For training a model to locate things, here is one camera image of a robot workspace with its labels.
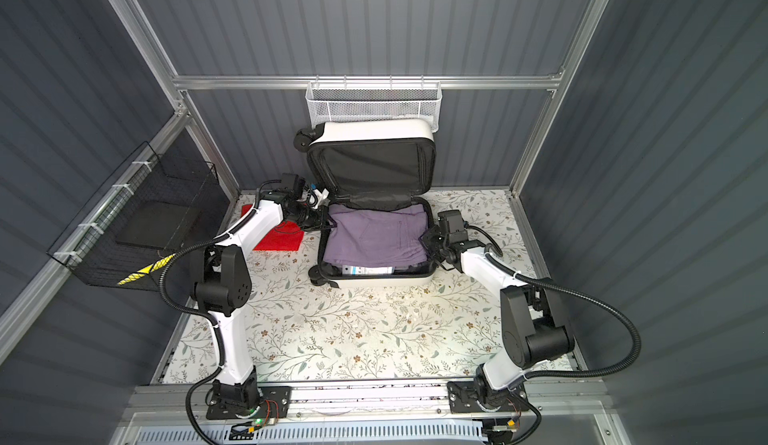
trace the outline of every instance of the folded purple clothing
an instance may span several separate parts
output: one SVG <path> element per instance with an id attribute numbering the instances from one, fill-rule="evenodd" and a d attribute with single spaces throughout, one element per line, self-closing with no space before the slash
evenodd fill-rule
<path id="1" fill-rule="evenodd" d="M 334 204 L 328 211 L 336 221 L 323 257 L 330 264 L 409 267 L 427 260 L 426 251 L 418 241 L 427 229 L 424 206 L 379 212 Z"/>

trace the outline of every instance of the floral tablecloth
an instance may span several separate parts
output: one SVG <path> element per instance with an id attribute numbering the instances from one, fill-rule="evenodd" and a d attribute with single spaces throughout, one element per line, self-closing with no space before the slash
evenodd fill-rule
<path id="1" fill-rule="evenodd" d="M 496 239 L 507 263 L 533 276 L 505 191 L 424 197 L 436 215 L 461 210 Z M 253 199 L 240 197 L 232 222 Z M 500 350 L 498 296 L 457 271 L 439 268 L 424 287 L 313 286 L 307 271 L 316 264 L 319 235 L 305 234 L 299 251 L 253 251 L 246 258 L 254 283 L 244 307 L 248 351 L 260 381 L 471 375 Z M 566 357 L 544 368 L 571 369 Z M 210 333 L 204 319 L 192 317 L 163 382 L 195 382 L 214 369 Z"/>

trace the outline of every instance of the black mounting plate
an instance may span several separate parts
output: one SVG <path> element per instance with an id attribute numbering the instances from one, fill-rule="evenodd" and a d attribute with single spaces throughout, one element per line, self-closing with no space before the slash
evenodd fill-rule
<path id="1" fill-rule="evenodd" d="M 473 382 L 448 382 L 448 402 L 451 405 L 451 413 L 516 413 L 526 411 L 528 406 L 521 401 L 520 393 L 525 393 L 523 384 L 513 391 L 500 391 L 492 406 L 485 405 L 483 408 L 478 403 L 478 395 Z"/>
<path id="2" fill-rule="evenodd" d="M 277 411 L 275 411 L 275 404 L 270 404 L 270 418 L 285 418 L 288 416 L 288 406 L 290 405 L 290 387 L 259 387 L 261 390 L 261 400 L 269 400 L 277 403 Z M 262 405 L 261 409 L 256 412 L 250 420 L 256 418 L 266 418 L 267 407 L 266 404 Z M 248 414 L 248 410 L 243 407 L 236 407 L 233 405 L 227 405 L 223 402 L 214 404 L 208 403 L 208 411 L 205 414 L 207 420 L 240 420 L 236 415 L 245 416 Z"/>

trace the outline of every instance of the open suitcase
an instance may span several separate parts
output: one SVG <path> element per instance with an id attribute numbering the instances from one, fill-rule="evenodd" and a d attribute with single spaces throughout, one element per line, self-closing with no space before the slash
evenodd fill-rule
<path id="1" fill-rule="evenodd" d="M 434 225 L 432 207 L 420 195 L 432 186 L 435 142 L 429 124 L 421 119 L 373 122 L 328 122 L 296 135 L 296 148 L 306 152 L 319 189 L 329 191 L 330 204 L 354 210 L 392 212 L 422 205 L 427 229 Z M 328 208 L 323 209 L 328 222 Z M 316 266 L 310 269 L 315 285 L 381 287 L 425 285 L 437 264 L 425 261 L 391 275 L 347 275 L 341 266 L 324 261 L 330 229 L 322 230 Z"/>

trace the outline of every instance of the red cloth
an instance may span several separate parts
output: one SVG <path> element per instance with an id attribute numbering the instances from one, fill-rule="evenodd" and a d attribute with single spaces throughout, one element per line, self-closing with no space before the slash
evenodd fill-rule
<path id="1" fill-rule="evenodd" d="M 252 205 L 243 206 L 240 216 L 244 216 Z M 254 250 L 297 251 L 304 239 L 304 232 L 293 222 L 285 222 L 270 230 Z"/>

